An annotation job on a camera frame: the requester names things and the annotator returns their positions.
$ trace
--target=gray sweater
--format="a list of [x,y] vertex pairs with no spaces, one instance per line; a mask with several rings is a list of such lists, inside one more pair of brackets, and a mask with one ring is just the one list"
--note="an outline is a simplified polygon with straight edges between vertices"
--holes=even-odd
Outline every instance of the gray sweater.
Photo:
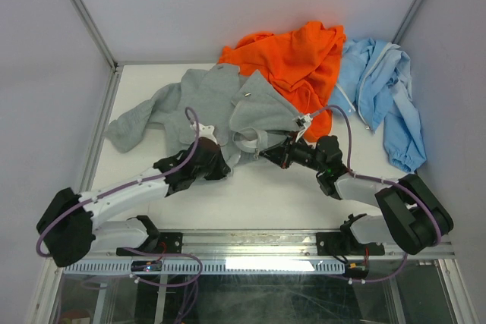
[[259,71],[243,77],[238,66],[217,64],[209,71],[188,70],[180,83],[163,87],[151,99],[112,121],[106,137],[119,152],[126,153],[142,141],[149,124],[158,124],[166,129],[167,153],[176,154],[194,141],[194,131],[184,113],[186,106],[196,111],[201,124],[215,127],[230,167],[283,139],[267,131],[298,130],[293,121],[299,115],[297,109]]

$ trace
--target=light blue jacket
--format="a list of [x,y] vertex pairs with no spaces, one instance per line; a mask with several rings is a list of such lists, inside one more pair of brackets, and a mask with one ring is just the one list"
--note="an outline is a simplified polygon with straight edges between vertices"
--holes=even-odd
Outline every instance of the light blue jacket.
[[427,160],[420,117],[412,104],[410,57],[398,45],[373,39],[347,41],[329,104],[341,106],[348,115],[356,105],[373,131],[384,120],[383,144],[392,165],[411,172]]

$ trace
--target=glass panel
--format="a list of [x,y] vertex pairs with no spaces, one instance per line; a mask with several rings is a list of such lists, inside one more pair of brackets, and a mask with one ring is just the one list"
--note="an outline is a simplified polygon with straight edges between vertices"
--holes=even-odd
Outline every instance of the glass panel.
[[[376,276],[397,261],[371,262]],[[182,283],[186,275],[145,275],[157,283]],[[454,324],[433,264],[410,261],[380,284],[353,284],[326,275],[202,275],[184,288],[158,288],[129,277],[65,275],[58,318],[62,324]],[[178,319],[179,312],[194,306]]]

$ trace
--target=clothing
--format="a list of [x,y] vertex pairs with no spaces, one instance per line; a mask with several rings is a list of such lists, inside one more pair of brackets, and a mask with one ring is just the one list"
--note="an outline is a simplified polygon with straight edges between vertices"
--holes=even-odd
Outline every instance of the clothing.
[[298,111],[259,71],[250,77],[241,77],[238,72],[239,67],[232,64],[218,64],[209,71],[188,70],[180,83],[163,87],[112,121],[106,137],[119,152],[126,153],[142,141],[148,124],[161,124],[166,129],[167,153],[176,154],[194,141],[184,112],[191,106],[201,124],[215,127],[223,157],[232,167],[241,156],[241,140],[257,138],[255,147],[245,150],[254,153],[285,138],[269,136],[266,131],[298,130],[294,122]]
[[[259,70],[275,89],[303,114],[327,105],[339,74],[342,46],[346,41],[342,26],[326,30],[312,21],[299,30],[275,35],[255,33],[225,47],[219,62],[237,64],[243,75]],[[304,137],[315,142],[330,132],[331,112],[312,121]]]
[[375,131],[384,120],[384,147],[390,163],[412,172],[426,160],[418,110],[412,104],[410,57],[398,45],[363,39],[344,45],[339,79],[329,104]]

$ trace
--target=orange cloth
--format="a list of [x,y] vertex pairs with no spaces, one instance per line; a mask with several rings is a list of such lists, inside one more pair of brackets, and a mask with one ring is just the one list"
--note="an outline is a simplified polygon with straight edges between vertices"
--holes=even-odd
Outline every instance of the orange cloth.
[[[237,64],[245,76],[260,70],[297,110],[307,114],[327,105],[339,75],[345,41],[343,26],[326,30],[321,22],[312,21],[284,34],[246,36],[235,49],[226,46],[219,63]],[[305,133],[306,140],[315,142],[329,134],[331,122],[330,111],[321,113]]]

